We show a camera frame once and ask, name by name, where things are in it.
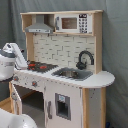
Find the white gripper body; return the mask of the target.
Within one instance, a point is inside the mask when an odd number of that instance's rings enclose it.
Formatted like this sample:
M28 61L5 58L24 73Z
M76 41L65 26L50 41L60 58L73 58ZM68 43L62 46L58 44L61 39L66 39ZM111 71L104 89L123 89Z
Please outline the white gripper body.
M27 62L20 51L20 48L16 43L11 43L11 47L16 56L15 65L18 70L25 70L27 68Z

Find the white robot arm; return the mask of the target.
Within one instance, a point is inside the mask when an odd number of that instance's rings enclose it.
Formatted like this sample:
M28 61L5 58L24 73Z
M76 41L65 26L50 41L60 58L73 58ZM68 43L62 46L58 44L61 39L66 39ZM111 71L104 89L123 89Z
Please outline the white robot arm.
M20 48L16 43L6 43L0 49L0 82L11 81L14 68L26 69ZM0 128L38 128L35 121L26 114L12 114L0 108Z

